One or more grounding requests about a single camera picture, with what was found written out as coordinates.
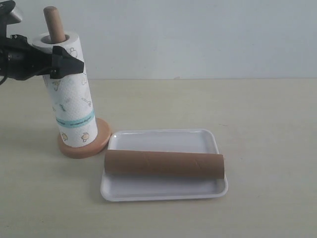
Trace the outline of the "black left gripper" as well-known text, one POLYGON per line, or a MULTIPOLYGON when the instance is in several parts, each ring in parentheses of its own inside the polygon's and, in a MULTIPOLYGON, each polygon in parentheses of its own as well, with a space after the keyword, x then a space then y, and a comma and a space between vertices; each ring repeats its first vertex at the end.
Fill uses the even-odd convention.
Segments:
POLYGON ((0 79, 12 78, 25 81, 33 76, 50 75, 50 79, 62 79, 84 72, 84 62, 70 55, 61 46, 53 46, 52 54, 46 54, 31 46, 22 35, 6 35, 7 26, 0 26, 0 79))

